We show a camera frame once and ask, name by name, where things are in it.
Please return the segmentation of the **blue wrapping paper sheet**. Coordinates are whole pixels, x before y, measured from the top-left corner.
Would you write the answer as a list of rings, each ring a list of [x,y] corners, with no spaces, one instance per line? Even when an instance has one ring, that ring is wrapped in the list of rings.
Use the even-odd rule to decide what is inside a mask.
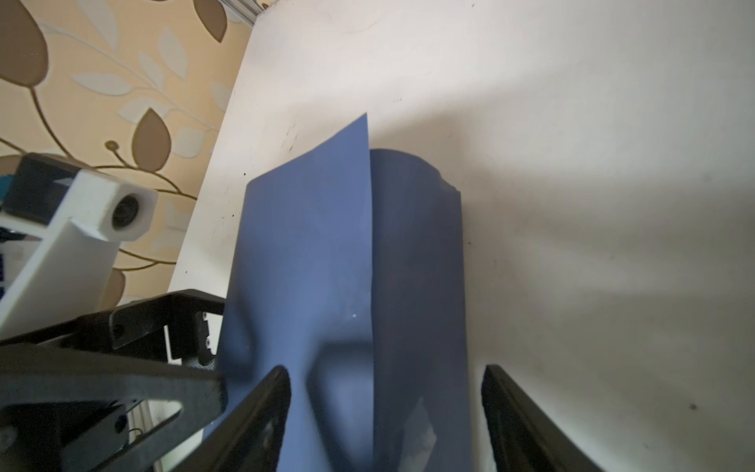
[[[399,471],[420,397],[424,471],[471,470],[459,192],[366,117],[252,180],[217,357],[230,407],[287,369],[282,471]]]

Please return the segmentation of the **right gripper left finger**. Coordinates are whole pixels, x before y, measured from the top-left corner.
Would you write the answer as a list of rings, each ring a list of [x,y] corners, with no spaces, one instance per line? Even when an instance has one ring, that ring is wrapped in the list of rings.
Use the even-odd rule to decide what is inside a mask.
[[[177,471],[277,470],[291,403],[288,371],[274,367]]]

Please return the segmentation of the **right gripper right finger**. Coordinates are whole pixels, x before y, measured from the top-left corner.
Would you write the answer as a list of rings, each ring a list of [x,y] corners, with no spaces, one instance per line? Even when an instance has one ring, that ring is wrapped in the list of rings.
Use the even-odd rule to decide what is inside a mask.
[[[481,397],[499,471],[599,471],[498,365],[487,365]]]

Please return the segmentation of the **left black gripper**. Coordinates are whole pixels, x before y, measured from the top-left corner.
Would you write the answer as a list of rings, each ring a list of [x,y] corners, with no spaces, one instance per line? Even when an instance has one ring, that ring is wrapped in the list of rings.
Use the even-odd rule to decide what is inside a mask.
[[[181,290],[4,340],[5,471],[145,471],[226,409],[208,315]]]

